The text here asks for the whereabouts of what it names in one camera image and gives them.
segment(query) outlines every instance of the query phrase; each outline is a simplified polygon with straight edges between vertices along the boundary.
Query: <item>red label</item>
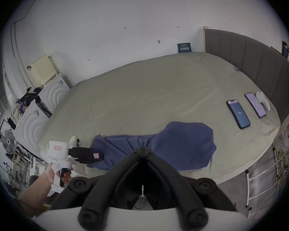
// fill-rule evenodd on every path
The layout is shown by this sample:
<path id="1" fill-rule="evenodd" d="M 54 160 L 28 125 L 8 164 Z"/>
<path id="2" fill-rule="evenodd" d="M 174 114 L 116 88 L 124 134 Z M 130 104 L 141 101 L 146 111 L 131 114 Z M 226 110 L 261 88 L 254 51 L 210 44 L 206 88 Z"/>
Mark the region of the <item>red label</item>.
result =
<path id="1" fill-rule="evenodd" d="M 54 150 L 61 151 L 61 146 L 55 145 L 55 146 L 54 146 Z"/>

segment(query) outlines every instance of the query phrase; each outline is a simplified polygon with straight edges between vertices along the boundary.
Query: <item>blue towel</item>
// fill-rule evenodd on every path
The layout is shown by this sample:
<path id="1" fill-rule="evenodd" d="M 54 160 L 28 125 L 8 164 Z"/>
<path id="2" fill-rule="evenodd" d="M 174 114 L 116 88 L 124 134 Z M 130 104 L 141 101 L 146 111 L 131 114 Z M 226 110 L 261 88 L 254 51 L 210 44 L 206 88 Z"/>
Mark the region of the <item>blue towel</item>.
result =
<path id="1" fill-rule="evenodd" d="M 104 160 L 87 166 L 109 170 L 141 146 L 149 147 L 176 170 L 206 167 L 216 150 L 213 130 L 207 125 L 174 121 L 153 135 L 115 135 L 104 138 L 97 135 L 91 148 L 104 152 Z"/>

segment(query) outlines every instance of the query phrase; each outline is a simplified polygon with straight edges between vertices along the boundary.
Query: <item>phone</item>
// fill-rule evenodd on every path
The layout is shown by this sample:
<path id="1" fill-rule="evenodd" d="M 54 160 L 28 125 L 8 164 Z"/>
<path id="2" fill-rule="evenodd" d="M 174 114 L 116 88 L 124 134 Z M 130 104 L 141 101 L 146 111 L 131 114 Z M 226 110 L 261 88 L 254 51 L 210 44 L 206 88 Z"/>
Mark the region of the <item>phone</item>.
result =
<path id="1" fill-rule="evenodd" d="M 231 113 L 235 117 L 235 120 L 236 120 L 239 128 L 244 129 L 246 127 L 249 127 L 249 125 L 250 125 L 249 119 L 248 119 L 247 115 L 245 114 L 242 106 L 238 102 L 238 100 L 236 100 L 236 99 L 229 100 L 229 101 L 227 101 L 227 105 L 228 105 L 229 109 L 231 110 Z"/>
<path id="2" fill-rule="evenodd" d="M 259 103 L 258 99 L 252 92 L 245 94 L 245 97 L 250 102 L 259 118 L 262 118 L 267 114 L 261 103 Z"/>

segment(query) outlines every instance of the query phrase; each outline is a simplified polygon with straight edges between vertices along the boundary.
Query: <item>white cabinet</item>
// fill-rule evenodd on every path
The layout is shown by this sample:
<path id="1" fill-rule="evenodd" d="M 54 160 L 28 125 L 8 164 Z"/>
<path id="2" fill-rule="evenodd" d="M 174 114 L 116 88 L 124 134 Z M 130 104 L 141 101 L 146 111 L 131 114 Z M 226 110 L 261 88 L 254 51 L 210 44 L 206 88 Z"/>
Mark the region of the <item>white cabinet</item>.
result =
<path id="1" fill-rule="evenodd" d="M 48 121 L 46 114 L 32 101 L 16 125 L 14 137 L 28 151 L 40 157 L 38 142 L 43 127 Z"/>
<path id="2" fill-rule="evenodd" d="M 61 74 L 58 74 L 50 83 L 48 83 L 39 93 L 42 102 L 47 106 L 51 113 L 58 104 L 65 98 L 70 88 L 65 83 Z"/>

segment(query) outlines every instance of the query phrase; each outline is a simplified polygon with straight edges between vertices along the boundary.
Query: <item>concrete floor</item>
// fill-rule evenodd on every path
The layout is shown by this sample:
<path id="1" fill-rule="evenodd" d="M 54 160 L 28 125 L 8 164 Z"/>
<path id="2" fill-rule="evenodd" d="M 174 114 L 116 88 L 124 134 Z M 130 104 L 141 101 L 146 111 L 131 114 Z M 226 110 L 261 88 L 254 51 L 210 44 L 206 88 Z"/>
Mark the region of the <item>concrete floor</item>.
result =
<path id="1" fill-rule="evenodd" d="M 289 139 L 287 136 L 289 135 L 289 126 L 285 133 L 286 140 L 283 141 L 284 133 L 282 133 L 273 142 L 273 145 L 275 146 L 277 151 L 282 149 L 284 152 L 286 152 L 289 149 L 287 148 L 289 146 Z M 256 163 L 254 163 L 250 168 L 248 168 L 249 177 L 251 178 L 261 173 L 272 164 L 274 164 L 274 162 L 274 152 L 272 149 L 268 149 L 266 153 Z M 264 174 L 250 181 L 250 196 L 257 195 L 273 185 L 275 170 L 276 167 L 273 166 Z M 247 198 L 246 173 L 243 172 L 236 177 L 219 184 L 218 187 L 228 196 L 228 198 L 233 202 L 233 204 L 235 204 L 238 212 L 242 213 L 247 217 L 249 210 L 248 208 L 245 208 Z M 277 186 L 274 186 L 267 192 L 249 201 L 249 207 L 252 207 L 251 213 L 260 210 L 258 213 L 251 215 L 250 219 L 261 219 L 265 215 L 265 213 L 270 209 L 270 207 L 276 200 L 276 191 Z M 279 194 L 281 193 L 281 191 L 282 186 L 279 185 Z"/>

